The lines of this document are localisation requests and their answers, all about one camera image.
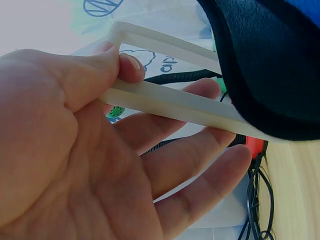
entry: fingernail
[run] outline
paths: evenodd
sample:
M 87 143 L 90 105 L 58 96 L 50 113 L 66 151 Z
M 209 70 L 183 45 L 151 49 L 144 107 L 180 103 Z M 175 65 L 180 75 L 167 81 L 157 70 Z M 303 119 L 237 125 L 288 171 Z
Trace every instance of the fingernail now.
M 101 42 L 94 50 L 94 54 L 101 54 L 104 52 L 109 51 L 112 47 L 114 46 L 114 44 L 112 42 L 109 41 L 104 41 Z
M 114 44 L 112 42 L 106 41 L 104 43 L 103 50 L 106 52 L 106 51 L 110 50 L 113 46 L 114 46 Z
M 133 65 L 133 67 L 136 69 L 136 70 L 140 70 L 140 64 L 139 62 L 132 56 L 124 53 L 126 55 L 126 57 L 129 59 L 130 63 Z

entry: black fleece cloth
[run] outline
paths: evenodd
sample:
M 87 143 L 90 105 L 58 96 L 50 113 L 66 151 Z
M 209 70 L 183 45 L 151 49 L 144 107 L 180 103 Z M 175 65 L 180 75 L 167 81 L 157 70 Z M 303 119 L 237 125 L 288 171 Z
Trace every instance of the black fleece cloth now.
M 198 0 L 239 113 L 271 136 L 320 139 L 320 29 L 283 0 Z

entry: red object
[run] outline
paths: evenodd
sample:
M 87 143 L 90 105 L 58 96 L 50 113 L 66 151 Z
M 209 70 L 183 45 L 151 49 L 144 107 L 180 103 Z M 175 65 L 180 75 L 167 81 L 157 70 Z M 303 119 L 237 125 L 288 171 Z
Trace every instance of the red object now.
M 257 139 L 251 136 L 245 136 L 245 145 L 250 149 L 252 159 L 255 159 L 258 154 L 264 151 L 265 140 Z

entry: wooden table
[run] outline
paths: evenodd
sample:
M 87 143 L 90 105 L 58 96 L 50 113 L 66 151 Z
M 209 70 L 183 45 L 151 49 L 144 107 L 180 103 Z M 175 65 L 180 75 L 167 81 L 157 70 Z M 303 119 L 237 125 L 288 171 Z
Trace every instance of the wooden table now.
M 320 141 L 269 143 L 263 161 L 274 193 L 277 240 L 320 239 Z M 260 224 L 266 229 L 270 198 L 260 184 Z

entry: white plastic frame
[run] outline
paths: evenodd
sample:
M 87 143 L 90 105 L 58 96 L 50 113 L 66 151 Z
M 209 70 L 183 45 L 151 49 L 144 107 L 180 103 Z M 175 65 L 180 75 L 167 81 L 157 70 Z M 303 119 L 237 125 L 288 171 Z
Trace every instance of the white plastic frame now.
M 144 27 L 115 22 L 108 35 L 108 41 L 118 47 L 128 44 L 172 56 L 221 74 L 215 52 Z M 250 125 L 231 104 L 146 81 L 132 84 L 117 79 L 112 88 L 99 99 L 106 104 L 215 127 L 258 139 L 277 139 Z

